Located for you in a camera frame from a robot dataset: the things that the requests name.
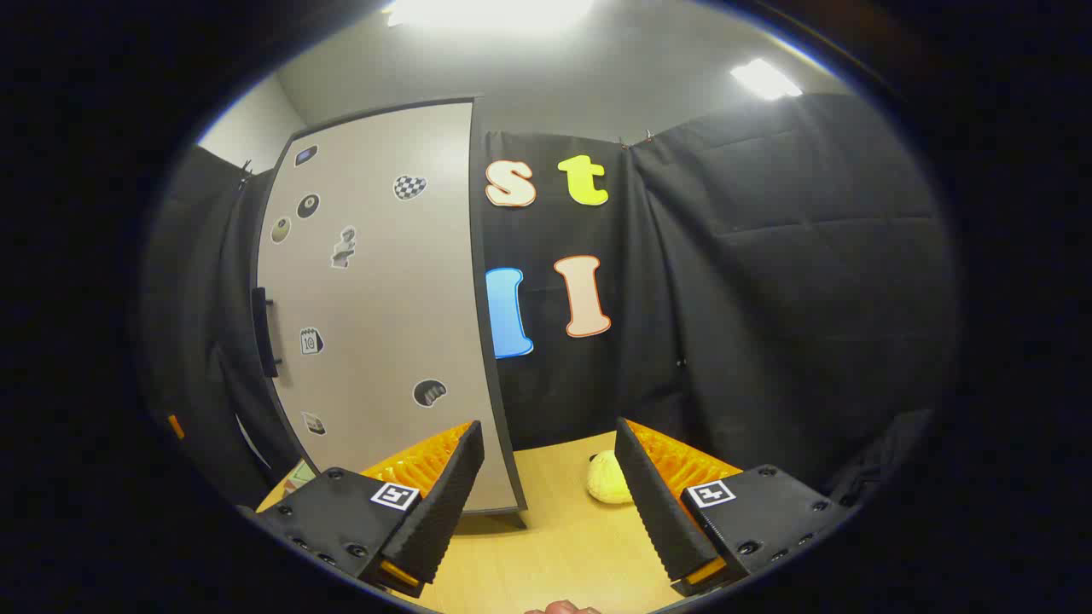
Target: yellow sponge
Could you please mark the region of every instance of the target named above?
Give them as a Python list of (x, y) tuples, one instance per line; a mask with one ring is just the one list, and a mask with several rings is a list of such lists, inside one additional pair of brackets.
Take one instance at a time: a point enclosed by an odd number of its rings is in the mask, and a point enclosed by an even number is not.
[(614, 450), (603, 450), (592, 458), (587, 467), (587, 492), (605, 504), (633, 503)]

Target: ceiling light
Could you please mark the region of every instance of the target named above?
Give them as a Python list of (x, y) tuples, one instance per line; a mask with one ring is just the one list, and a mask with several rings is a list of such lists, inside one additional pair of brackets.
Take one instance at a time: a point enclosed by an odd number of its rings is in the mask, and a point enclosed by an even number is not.
[(735, 76), (745, 87), (767, 101), (776, 101), (782, 96), (799, 96), (800, 88), (787, 76), (770, 66), (765, 60), (757, 59), (747, 66), (732, 69)]
[(587, 13), (592, 0), (395, 0), (383, 13), (387, 25), (557, 28)]

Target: blue letter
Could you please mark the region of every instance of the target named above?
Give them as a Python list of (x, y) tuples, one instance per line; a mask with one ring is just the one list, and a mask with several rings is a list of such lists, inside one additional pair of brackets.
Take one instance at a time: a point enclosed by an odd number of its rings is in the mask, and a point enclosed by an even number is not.
[(485, 274), (486, 294), (489, 296), (489, 326), (492, 328), (492, 351), (497, 358), (530, 354), (535, 344), (523, 334), (520, 319), (519, 269), (494, 269)]

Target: wooden table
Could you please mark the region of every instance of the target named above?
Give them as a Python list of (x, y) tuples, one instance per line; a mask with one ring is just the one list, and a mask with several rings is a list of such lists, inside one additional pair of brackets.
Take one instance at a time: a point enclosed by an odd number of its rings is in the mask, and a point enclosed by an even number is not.
[[(436, 582), (405, 599), (447, 614), (523, 614), (560, 599), (603, 614), (640, 614), (678, 601), (637, 508), (602, 504), (584, 488), (587, 457), (614, 441), (612, 432), (515, 452), (526, 529), (463, 518)], [(282, 483), (258, 510), (283, 496)]]

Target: checkered sticker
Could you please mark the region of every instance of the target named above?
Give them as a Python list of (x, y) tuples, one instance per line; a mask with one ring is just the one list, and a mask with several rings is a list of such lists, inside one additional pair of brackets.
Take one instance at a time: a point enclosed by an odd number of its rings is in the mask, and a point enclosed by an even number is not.
[(424, 177), (403, 175), (394, 180), (394, 196), (399, 197), (399, 200), (410, 200), (425, 191), (427, 185), (428, 180)]
[(698, 507), (711, 507), (736, 498), (732, 494), (732, 491), (724, 485), (724, 482), (720, 480), (690, 486), (686, 492), (690, 494), (690, 498), (693, 499), (693, 503), (698, 504)]
[(371, 496), (371, 500), (379, 505), (385, 505), (387, 507), (393, 507), (394, 509), (405, 510), (410, 507), (410, 504), (417, 498), (418, 493), (420, 493), (420, 491), (417, 488), (411, 488), (410, 486), (391, 484), (388, 482), (387, 484), (383, 484), (383, 487), (380, 488), (379, 492)]

